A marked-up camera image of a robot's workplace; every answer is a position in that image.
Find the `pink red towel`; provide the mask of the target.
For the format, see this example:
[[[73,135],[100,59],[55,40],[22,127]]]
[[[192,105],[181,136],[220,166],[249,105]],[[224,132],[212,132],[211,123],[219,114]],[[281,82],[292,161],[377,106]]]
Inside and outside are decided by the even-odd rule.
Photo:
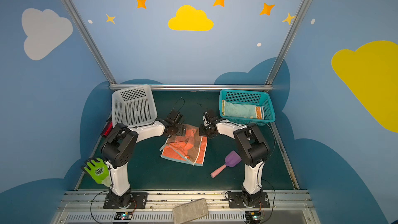
[[[171,136],[160,148],[161,158],[202,167],[207,149],[207,137],[201,136],[199,128],[186,125],[185,136]]]

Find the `yellow teal towel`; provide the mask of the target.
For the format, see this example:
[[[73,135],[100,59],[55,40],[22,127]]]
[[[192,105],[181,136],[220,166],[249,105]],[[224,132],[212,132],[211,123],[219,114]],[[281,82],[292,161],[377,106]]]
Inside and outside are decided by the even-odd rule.
[[[222,115],[225,117],[256,119],[255,105],[231,103],[222,100],[221,110],[222,110]]]

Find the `white plastic basket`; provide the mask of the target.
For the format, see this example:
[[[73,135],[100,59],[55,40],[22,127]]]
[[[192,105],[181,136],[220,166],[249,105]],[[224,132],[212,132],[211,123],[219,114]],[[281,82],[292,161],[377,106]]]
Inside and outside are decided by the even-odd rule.
[[[150,124],[158,117],[152,90],[139,85],[115,91],[112,94],[112,123],[128,127]]]

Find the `orange bunny pattern towel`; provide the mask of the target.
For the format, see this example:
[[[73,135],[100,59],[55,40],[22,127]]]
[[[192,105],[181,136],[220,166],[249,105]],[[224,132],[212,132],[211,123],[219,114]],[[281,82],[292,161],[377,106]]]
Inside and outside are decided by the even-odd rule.
[[[256,106],[256,118],[260,120],[264,120],[264,107]]]

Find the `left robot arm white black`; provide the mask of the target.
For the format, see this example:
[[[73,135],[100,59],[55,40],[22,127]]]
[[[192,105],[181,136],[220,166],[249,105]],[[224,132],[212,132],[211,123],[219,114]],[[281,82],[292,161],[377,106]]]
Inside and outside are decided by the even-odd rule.
[[[185,136],[187,126],[182,123],[168,123],[156,120],[142,126],[116,124],[101,150],[105,164],[110,168],[110,195],[123,197],[130,190],[127,164],[132,158],[135,145],[158,136]]]

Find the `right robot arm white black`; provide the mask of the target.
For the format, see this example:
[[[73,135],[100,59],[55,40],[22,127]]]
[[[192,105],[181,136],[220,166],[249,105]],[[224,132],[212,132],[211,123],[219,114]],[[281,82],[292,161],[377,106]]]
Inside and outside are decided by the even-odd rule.
[[[213,122],[205,120],[199,127],[199,133],[209,139],[225,135],[235,140],[238,155],[245,164],[243,199],[246,205],[259,200],[263,192],[261,183],[263,167],[271,152],[259,127],[254,123],[241,125],[222,118]]]

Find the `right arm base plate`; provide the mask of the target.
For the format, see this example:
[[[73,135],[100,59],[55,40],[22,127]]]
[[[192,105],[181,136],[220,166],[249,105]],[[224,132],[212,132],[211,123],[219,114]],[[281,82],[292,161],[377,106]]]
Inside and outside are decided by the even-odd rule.
[[[245,202],[246,197],[241,191],[233,192],[227,191],[224,196],[226,197],[229,208],[270,208],[268,194],[266,192],[260,192],[258,197],[254,200]]]

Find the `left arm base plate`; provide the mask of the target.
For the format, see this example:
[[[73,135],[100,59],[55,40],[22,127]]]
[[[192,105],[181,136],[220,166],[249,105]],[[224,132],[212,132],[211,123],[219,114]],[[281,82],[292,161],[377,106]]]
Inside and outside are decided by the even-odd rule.
[[[122,196],[110,192],[105,198],[103,209],[144,209],[147,197],[146,192],[127,191]]]

